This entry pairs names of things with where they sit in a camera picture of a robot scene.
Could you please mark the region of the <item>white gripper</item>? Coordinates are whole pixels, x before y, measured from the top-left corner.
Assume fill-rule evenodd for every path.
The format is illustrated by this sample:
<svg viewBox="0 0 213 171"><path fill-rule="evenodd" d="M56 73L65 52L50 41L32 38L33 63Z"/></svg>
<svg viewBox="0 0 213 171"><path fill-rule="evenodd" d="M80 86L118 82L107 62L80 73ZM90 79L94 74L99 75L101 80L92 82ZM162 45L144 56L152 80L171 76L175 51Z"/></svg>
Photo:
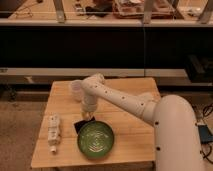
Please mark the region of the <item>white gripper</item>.
<svg viewBox="0 0 213 171"><path fill-rule="evenodd" d="M97 110L98 99L92 96L85 96L82 100L82 117L84 120L91 120L93 113Z"/></svg>

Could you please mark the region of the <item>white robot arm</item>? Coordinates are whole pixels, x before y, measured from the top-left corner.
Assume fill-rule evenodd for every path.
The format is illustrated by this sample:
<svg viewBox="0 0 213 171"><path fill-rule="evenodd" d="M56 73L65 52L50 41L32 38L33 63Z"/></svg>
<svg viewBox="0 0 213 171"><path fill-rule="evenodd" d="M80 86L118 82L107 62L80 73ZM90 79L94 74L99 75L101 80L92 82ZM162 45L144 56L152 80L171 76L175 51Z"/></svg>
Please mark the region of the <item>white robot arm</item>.
<svg viewBox="0 0 213 171"><path fill-rule="evenodd" d="M149 92L131 95L104 84L102 74L81 82L82 110L93 113L102 98L154 128L156 171L205 171L195 112L181 96L156 101Z"/></svg>

